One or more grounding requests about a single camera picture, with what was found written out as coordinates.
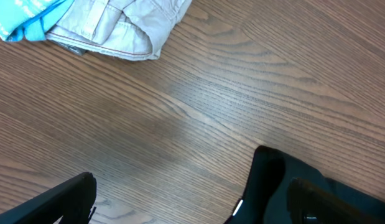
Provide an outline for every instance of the dark fabric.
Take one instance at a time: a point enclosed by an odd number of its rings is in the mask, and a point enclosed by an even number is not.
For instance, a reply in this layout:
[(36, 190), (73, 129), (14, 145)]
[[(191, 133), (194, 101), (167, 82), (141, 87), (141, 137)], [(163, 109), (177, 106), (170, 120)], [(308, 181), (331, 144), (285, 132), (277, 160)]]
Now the dark fabric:
[(340, 197), (345, 202), (385, 221), (385, 203), (326, 179), (318, 170), (277, 149), (260, 146), (254, 153), (242, 206), (226, 223), (292, 223), (287, 211), (287, 188), (293, 177), (308, 180), (322, 190)]

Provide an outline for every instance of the turquoise fabric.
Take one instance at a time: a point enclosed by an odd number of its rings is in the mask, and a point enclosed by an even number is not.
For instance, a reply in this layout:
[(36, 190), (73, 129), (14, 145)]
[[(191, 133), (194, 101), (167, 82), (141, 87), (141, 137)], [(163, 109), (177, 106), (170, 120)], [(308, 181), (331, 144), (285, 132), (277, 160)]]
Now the turquoise fabric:
[(45, 40), (73, 0), (0, 0), (0, 38), (17, 42)]

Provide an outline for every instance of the folded clothing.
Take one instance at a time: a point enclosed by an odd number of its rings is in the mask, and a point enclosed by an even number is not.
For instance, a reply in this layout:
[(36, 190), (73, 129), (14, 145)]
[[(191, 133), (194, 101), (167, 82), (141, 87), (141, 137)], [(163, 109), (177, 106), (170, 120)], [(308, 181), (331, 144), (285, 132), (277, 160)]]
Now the folded clothing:
[(66, 13), (73, 0), (0, 1), (0, 38), (4, 41), (45, 40), (47, 32)]
[(192, 0), (75, 0), (50, 40), (128, 60), (158, 59)]

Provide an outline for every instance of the brown wooden surface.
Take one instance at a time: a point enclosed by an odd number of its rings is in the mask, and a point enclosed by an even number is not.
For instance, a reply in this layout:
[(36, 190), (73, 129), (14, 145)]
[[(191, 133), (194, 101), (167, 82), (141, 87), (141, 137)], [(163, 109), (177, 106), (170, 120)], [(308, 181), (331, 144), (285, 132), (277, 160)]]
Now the brown wooden surface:
[(155, 61), (0, 41), (0, 213), (88, 170), (92, 223), (223, 223), (260, 144), (385, 201), (385, 0), (194, 0)]

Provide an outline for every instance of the belt loop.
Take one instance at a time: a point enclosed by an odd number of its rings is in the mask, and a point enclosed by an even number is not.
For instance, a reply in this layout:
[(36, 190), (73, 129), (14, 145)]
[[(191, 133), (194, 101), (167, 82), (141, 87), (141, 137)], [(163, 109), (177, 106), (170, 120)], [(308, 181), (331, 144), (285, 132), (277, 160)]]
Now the belt loop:
[(100, 22), (101, 16), (104, 13), (105, 7), (108, 4), (109, 0), (95, 0), (91, 10), (88, 14), (87, 20), (83, 29), (81, 30), (81, 35), (88, 40), (93, 40), (95, 35), (95, 29), (97, 28), (98, 23)]

